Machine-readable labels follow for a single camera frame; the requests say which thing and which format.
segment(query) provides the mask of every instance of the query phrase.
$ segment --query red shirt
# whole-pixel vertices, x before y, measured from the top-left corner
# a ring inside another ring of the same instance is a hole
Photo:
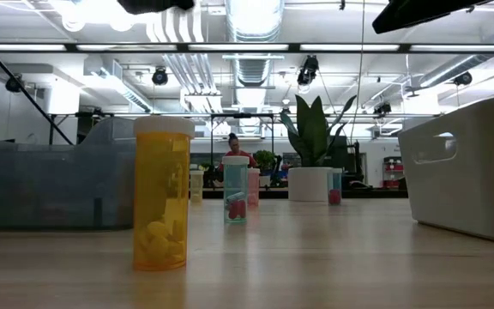
[[[255,158],[253,158],[252,155],[244,152],[243,150],[239,150],[239,154],[234,154],[232,151],[228,151],[227,154],[224,154],[224,156],[228,156],[228,155],[241,155],[241,156],[246,156],[249,158],[249,167],[256,167],[256,161],[255,161]],[[220,163],[219,165],[219,171],[224,171],[224,166],[222,165],[222,163]]]

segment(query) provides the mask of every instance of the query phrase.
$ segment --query table surface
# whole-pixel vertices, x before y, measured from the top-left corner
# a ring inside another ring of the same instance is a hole
[[[494,243],[418,225],[405,199],[190,208],[185,268],[135,272],[131,231],[0,233],[0,309],[494,308]]]

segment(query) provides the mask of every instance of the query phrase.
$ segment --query snake plant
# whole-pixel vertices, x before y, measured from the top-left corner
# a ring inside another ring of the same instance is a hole
[[[285,125],[289,134],[289,142],[295,151],[300,155],[303,167],[321,167],[325,157],[331,150],[334,140],[346,124],[341,124],[334,136],[331,136],[331,129],[335,127],[344,113],[352,107],[356,100],[354,95],[342,108],[339,117],[331,125],[328,124],[323,112],[322,99],[318,96],[311,106],[297,95],[297,128],[292,123],[291,118],[285,113],[280,113],[281,123]]]

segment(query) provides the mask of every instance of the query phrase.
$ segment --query white storage bin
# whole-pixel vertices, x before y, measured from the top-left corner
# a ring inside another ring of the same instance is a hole
[[[399,139],[413,219],[494,240],[494,99]]]

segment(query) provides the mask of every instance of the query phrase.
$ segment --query woman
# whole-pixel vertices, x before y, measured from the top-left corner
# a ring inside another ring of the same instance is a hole
[[[224,154],[224,156],[228,156],[228,155],[246,156],[249,158],[249,167],[256,167],[256,161],[253,158],[253,156],[239,149],[239,139],[233,133],[230,133],[228,137],[228,146],[230,146],[230,151],[228,151],[227,154]],[[219,171],[221,172],[224,171],[224,166],[222,165],[222,163],[220,163],[219,165]]]

